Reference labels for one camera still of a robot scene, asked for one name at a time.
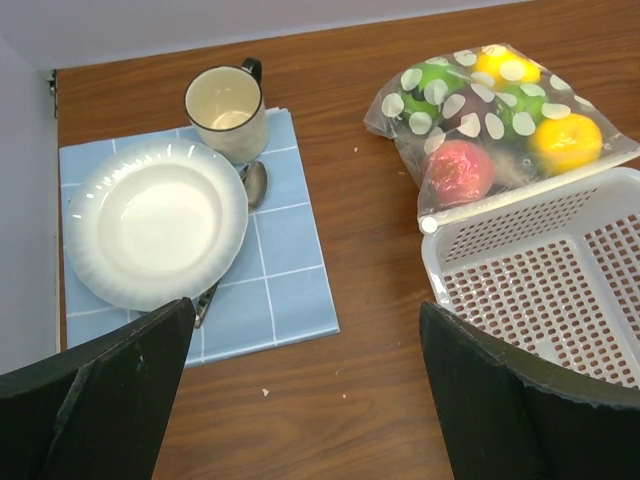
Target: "metal spoon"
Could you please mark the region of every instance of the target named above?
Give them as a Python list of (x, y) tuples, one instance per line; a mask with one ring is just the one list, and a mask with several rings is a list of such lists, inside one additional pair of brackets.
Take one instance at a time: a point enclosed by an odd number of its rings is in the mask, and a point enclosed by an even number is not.
[[(258, 160), (254, 160), (240, 170), (240, 180), (244, 185), (244, 189), (247, 191), (247, 201), (249, 207), (249, 213), (255, 211), (260, 206), (267, 194), (267, 169), (264, 164)], [(214, 283), (211, 288), (206, 290), (196, 304), (196, 322), (195, 328), (200, 328), (204, 321), (204, 316), (209, 310), (213, 295), (216, 293), (220, 280)]]
[(254, 160), (240, 171), (240, 179), (247, 191), (249, 213), (252, 213), (260, 206), (267, 194), (267, 184), (269, 183), (267, 169), (262, 162)]

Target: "white mug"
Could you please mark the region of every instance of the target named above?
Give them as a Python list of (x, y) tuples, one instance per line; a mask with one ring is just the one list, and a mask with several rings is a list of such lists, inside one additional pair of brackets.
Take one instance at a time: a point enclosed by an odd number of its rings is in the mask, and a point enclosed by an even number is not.
[(231, 163), (247, 163), (267, 146), (262, 64), (222, 65), (194, 78), (184, 97), (187, 116), (202, 141)]

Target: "white plastic basket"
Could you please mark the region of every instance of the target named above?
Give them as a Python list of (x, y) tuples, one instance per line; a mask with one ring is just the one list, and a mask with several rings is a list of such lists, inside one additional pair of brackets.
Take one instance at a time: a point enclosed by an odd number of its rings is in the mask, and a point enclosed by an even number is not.
[(614, 168), (443, 225), (422, 257), (438, 303), (480, 330), (640, 386), (640, 172)]

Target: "table surface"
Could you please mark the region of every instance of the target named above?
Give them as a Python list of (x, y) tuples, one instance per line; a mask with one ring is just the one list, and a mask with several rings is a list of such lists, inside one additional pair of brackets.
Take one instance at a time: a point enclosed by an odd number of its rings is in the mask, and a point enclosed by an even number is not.
[(246, 56), (298, 133), (342, 332), (185, 371), (155, 478), (451, 479), (418, 337), (432, 299), (418, 190), (362, 119), (412, 63), (508, 42), (640, 140), (635, 1), (539, 0), (61, 71), (60, 146), (186, 125), (189, 80)]

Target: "blue napkin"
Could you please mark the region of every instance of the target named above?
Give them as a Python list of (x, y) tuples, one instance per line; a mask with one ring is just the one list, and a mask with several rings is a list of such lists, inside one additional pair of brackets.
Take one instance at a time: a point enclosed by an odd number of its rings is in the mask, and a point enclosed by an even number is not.
[[(220, 281), (202, 327), (193, 333), (186, 366), (340, 331), (291, 114), (274, 109), (267, 115), (269, 144), (259, 160), (267, 167), (269, 190), (249, 217), (242, 249)], [(184, 127), (61, 148), (63, 215), (82, 181), (114, 152), (176, 135), (199, 141), (193, 128)], [(138, 317), (93, 295), (74, 274), (66, 252), (64, 275), (69, 348)]]

